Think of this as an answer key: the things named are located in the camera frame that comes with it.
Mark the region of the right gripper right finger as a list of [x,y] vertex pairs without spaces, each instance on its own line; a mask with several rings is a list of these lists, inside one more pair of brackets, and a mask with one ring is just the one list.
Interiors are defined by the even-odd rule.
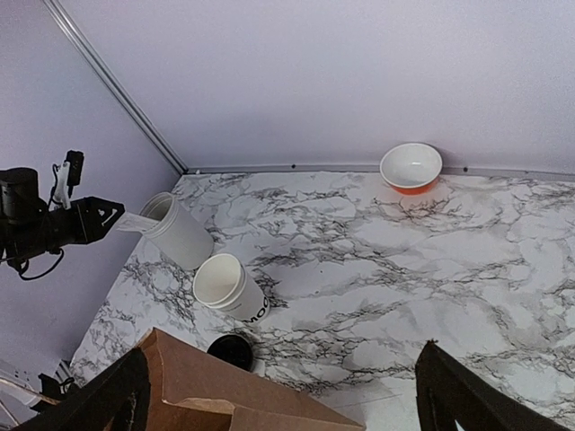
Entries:
[[434,340],[415,364],[422,430],[563,430],[565,427],[496,390]]

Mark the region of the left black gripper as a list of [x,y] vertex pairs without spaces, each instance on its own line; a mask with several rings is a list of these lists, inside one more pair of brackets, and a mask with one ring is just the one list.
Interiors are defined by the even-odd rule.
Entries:
[[74,200],[69,209],[57,210],[60,242],[63,245],[98,242],[105,238],[124,213],[123,204],[103,198]]

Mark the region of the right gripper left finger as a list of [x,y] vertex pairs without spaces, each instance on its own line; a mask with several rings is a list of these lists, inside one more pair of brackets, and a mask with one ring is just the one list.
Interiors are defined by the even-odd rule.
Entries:
[[151,383],[146,356],[134,348],[83,388],[18,430],[145,430]]

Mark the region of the white straw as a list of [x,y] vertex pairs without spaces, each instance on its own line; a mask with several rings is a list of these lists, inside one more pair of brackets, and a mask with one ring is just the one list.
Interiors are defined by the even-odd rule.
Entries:
[[136,232],[144,233],[156,227],[159,224],[153,218],[133,214],[124,213],[115,224],[116,229],[122,232]]

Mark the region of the brown paper bag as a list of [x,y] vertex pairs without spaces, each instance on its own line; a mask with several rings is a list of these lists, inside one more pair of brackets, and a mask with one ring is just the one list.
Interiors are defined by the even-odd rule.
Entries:
[[151,384],[148,430],[335,431],[365,427],[302,392],[153,328],[136,348]]

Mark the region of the black plastic cup lid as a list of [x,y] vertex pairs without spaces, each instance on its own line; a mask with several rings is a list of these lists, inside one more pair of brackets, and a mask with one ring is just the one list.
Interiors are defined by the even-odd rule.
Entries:
[[216,339],[208,347],[207,353],[244,371],[251,372],[253,369],[252,346],[240,335],[229,334]]

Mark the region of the stack of white paper cups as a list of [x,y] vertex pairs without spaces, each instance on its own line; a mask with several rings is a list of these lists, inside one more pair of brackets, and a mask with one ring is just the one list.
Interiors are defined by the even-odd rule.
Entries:
[[207,308],[247,324],[262,321],[270,311],[268,296],[232,254],[207,259],[195,274],[192,290]]

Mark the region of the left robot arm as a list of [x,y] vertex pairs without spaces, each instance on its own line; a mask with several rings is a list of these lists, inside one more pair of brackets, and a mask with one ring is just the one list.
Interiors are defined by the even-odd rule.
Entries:
[[[102,240],[124,214],[122,204],[97,197],[74,200],[69,209],[51,210],[40,198],[35,170],[2,170],[1,261],[23,281],[45,277],[64,258],[65,246]],[[28,277],[30,261],[45,253],[56,255],[55,263],[43,273]]]

